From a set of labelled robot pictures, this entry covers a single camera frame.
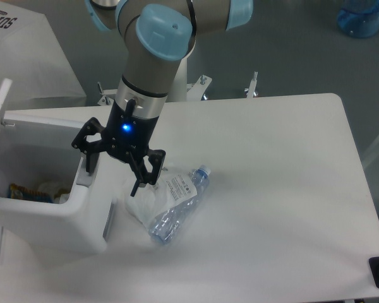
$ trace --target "bottle label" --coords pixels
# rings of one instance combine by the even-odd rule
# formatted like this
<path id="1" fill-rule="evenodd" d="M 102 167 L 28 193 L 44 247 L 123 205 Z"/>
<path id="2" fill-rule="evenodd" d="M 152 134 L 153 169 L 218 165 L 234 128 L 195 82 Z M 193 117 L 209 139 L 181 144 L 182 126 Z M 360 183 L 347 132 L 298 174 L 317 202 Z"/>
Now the bottle label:
<path id="1" fill-rule="evenodd" d="M 161 177 L 167 186 L 169 199 L 174 206 L 196 196 L 196 187 L 186 174 L 167 175 Z"/>

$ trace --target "robotic arm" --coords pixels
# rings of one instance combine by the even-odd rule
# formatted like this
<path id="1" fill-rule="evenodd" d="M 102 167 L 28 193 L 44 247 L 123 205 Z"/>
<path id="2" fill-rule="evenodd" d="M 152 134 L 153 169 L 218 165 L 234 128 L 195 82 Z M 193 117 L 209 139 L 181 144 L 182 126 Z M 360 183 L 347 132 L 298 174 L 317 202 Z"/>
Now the robotic arm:
<path id="1" fill-rule="evenodd" d="M 253 0 L 86 0 L 86 5 L 99 28 L 119 30 L 129 56 L 107 126 L 91 118 L 72 146 L 86 155 L 89 173 L 100 152 L 128 163 L 136 176 L 134 196 L 159 178 L 165 151 L 148 144 L 182 58 L 197 35 L 247 23 Z M 88 142 L 96 133 L 101 140 Z"/>

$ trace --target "white bin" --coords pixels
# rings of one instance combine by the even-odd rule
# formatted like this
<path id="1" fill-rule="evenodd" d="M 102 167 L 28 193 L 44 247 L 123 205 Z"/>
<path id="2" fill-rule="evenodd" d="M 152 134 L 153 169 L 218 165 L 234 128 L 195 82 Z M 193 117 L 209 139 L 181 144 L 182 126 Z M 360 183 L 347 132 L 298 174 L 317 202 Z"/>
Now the white bin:
<path id="1" fill-rule="evenodd" d="M 30 243 L 103 251 L 114 209 L 111 183 L 104 182 L 110 168 L 101 165 L 108 156 L 102 154 L 88 175 L 81 153 L 71 147 L 82 123 L 10 113 L 4 117 L 10 86 L 11 80 L 5 80 L 0 91 L 0 224 Z M 11 183 L 36 189 L 46 181 L 69 184 L 69 199 L 52 204 L 7 198 Z"/>

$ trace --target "plastic water bottle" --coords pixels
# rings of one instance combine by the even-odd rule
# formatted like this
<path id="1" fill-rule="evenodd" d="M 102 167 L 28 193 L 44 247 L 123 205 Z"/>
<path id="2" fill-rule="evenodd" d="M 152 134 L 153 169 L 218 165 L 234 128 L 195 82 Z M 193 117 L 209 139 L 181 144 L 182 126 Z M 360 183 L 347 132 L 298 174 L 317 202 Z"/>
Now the plastic water bottle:
<path id="1" fill-rule="evenodd" d="M 337 23 L 352 37 L 373 36 L 379 31 L 379 0 L 344 0 Z"/>
<path id="2" fill-rule="evenodd" d="M 202 195 L 209 185 L 209 174 L 210 169 L 204 165 L 193 172 L 191 181 L 196 187 L 196 196 L 155 217 L 148 230 L 153 239 L 162 244 L 167 244 L 172 240 L 186 217 L 201 201 Z"/>

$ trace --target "blue led light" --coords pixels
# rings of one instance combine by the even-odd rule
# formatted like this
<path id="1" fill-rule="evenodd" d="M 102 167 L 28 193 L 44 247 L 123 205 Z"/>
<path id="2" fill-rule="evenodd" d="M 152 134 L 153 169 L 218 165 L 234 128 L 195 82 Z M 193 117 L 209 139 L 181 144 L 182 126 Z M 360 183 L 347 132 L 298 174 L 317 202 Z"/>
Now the blue led light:
<path id="1" fill-rule="evenodd" d="M 130 126 L 129 124 L 122 124 L 122 130 L 126 131 L 127 133 L 130 133 L 132 130 L 132 126 Z"/>

